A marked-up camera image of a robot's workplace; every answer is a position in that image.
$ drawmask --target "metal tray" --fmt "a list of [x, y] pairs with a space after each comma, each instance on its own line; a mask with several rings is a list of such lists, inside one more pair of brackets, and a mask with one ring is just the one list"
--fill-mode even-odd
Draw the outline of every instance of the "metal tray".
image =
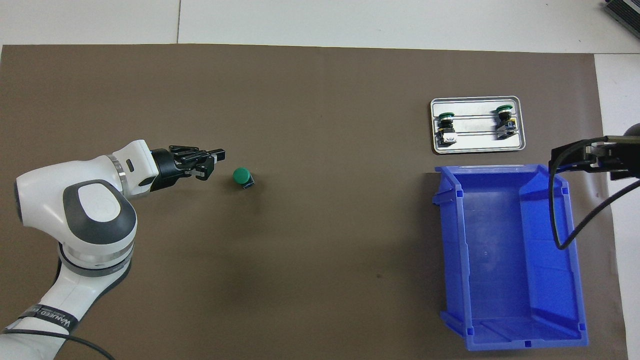
[[[512, 117], [516, 119], [518, 133], [498, 139], [496, 125], [499, 123], [495, 109], [501, 105], [512, 105]], [[438, 134], [438, 116], [454, 113], [453, 127], [458, 134], [458, 142], [441, 146]], [[439, 154], [464, 152], [518, 151], [525, 147], [524, 126], [520, 100], [516, 96], [488, 97], [442, 97], [431, 101], [431, 137], [433, 149]]]

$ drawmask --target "green cap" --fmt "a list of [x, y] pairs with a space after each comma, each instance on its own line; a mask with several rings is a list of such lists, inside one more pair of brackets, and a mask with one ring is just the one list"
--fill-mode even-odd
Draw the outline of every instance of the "green cap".
[[513, 109], [512, 105], [502, 105], [502, 106], [498, 106], [498, 108], [495, 111], [511, 110], [511, 109]]
[[251, 173], [246, 167], [239, 167], [234, 171], [234, 181], [238, 184], [246, 184], [249, 179], [251, 179]]

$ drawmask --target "blue bin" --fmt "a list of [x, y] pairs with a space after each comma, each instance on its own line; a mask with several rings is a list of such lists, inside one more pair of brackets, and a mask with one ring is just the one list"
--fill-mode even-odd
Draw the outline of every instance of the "blue bin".
[[[578, 255], [556, 248], [543, 165], [438, 167], [447, 311], [469, 350], [576, 347], [587, 336]], [[558, 233], [573, 229], [556, 177]]]

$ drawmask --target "robot arm label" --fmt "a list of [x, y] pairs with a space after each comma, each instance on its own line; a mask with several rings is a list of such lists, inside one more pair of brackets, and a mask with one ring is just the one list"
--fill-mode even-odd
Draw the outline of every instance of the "robot arm label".
[[27, 311], [23, 312], [18, 318], [37, 318], [46, 322], [54, 323], [63, 327], [71, 334], [77, 327], [79, 321], [72, 314], [56, 309], [51, 306], [36, 304], [31, 306]]

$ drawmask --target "brown table surface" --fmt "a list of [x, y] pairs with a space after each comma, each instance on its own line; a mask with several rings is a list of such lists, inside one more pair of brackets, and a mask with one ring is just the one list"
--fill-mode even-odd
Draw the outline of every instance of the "brown table surface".
[[[516, 95], [527, 147], [436, 155], [435, 97]], [[602, 134], [593, 56], [252, 45], [6, 45], [0, 323], [51, 285], [55, 241], [14, 179], [131, 140], [227, 150], [207, 182], [135, 200], [128, 278], [76, 335], [118, 359], [626, 359], [611, 213], [580, 236], [591, 344], [467, 352], [445, 309], [440, 165], [546, 163]], [[237, 167], [256, 185], [240, 190]], [[574, 219], [607, 196], [572, 174]], [[99, 359], [67, 344], [60, 359]]]

